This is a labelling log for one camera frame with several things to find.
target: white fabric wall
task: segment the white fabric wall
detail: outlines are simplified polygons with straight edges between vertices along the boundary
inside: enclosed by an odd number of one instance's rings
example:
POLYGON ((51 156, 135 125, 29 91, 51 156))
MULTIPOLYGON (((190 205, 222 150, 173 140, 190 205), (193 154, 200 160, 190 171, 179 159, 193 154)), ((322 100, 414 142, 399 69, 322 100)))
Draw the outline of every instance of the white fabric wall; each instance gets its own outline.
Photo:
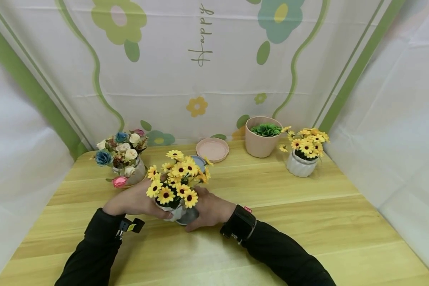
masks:
POLYGON ((326 150, 429 267, 429 0, 399 14, 326 150))
POLYGON ((0 66, 0 272, 72 164, 67 147, 0 66))

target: green leaf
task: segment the green leaf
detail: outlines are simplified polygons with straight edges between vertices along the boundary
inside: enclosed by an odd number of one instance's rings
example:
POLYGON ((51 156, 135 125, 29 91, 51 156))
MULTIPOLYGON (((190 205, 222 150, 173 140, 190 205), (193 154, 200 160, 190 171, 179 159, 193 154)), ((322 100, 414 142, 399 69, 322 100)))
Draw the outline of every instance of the green leaf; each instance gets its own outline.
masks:
POLYGON ((271 52, 271 43, 269 41, 265 41, 257 50, 256 61, 261 66, 265 64, 267 59, 269 58, 269 54, 271 52))
POLYGON ((126 55, 128 59, 136 63, 138 62, 140 58, 140 48, 138 47, 138 43, 130 42, 129 40, 126 40, 124 43, 124 49, 126 51, 126 55))
POLYGON ((151 124, 149 124, 148 122, 144 121, 144 120, 140 120, 140 124, 143 127, 143 129, 145 129, 146 131, 151 131, 152 127, 151 124))
POLYGON ((249 119, 248 114, 241 115, 241 117, 238 118, 238 120, 237 120, 237 128, 240 129, 241 127, 245 126, 246 121, 248 121, 248 119, 249 119))
POLYGON ((211 136, 211 138, 219 138, 221 140, 226 140, 227 136, 225 136, 224 134, 215 134, 215 135, 211 136))

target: sunflower bouquet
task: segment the sunflower bouquet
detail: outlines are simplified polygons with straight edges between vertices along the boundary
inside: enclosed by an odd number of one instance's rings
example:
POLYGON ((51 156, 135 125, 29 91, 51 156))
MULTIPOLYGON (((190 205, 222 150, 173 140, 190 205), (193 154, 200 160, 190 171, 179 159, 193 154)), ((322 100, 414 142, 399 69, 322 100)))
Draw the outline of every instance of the sunflower bouquet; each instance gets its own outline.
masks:
POLYGON ((200 183, 208 183, 211 178, 208 166, 212 166, 213 163, 205 158, 201 169, 193 157, 184 156, 178 150, 169 151, 166 157, 173 161, 164 163, 160 171, 156 165, 149 167, 148 178, 151 178, 152 182, 146 195, 155 198, 157 205, 162 208, 194 207, 199 197, 193 187, 200 183))
MULTIPOLYGON (((281 132, 287 133, 288 140, 291 142, 290 148, 292 148, 296 156, 308 161, 324 156, 323 143, 329 142, 327 133, 317 128, 304 128, 296 134, 290 128, 291 126, 284 127, 281 132)), ((289 150, 286 144, 281 144, 278 148, 283 152, 288 152, 289 150)))

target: pink plant pot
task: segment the pink plant pot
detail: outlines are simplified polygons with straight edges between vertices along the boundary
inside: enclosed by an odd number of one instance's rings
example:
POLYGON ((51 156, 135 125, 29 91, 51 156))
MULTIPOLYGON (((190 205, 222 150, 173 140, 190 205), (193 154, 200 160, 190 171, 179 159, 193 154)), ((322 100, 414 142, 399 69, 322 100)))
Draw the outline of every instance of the pink plant pot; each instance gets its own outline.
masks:
POLYGON ((248 121, 246 121, 246 128, 245 128, 246 151, 248 151, 248 153, 251 156, 254 156, 257 158, 265 158, 269 156, 272 153, 272 151, 277 147, 278 140, 280 139, 280 135, 273 136, 273 137, 263 137, 251 132, 251 128, 262 123, 273 123, 283 128, 280 122, 274 120, 273 118, 269 118, 265 116, 252 117, 248 119, 248 121))

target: light wood tabletop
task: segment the light wood tabletop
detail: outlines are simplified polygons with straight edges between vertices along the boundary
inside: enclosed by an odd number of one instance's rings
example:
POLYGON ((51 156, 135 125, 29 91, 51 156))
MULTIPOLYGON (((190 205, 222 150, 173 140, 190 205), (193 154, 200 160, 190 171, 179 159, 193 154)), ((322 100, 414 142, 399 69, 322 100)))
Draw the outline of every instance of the light wood tabletop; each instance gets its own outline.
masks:
MULTIPOLYGON (((246 205, 316 256, 339 286, 429 286, 429 270, 395 230, 326 156, 308 178, 290 174, 276 150, 258 159, 243 141, 211 168, 208 189, 246 205)), ((147 165, 166 162, 169 149, 195 154, 195 145, 148 148, 147 165)), ((81 156, 0 275, 1 285, 53 285, 98 207, 118 193, 110 168, 81 156)), ((284 285, 220 227, 187 234, 148 216, 139 234, 127 232, 110 285, 284 285)))

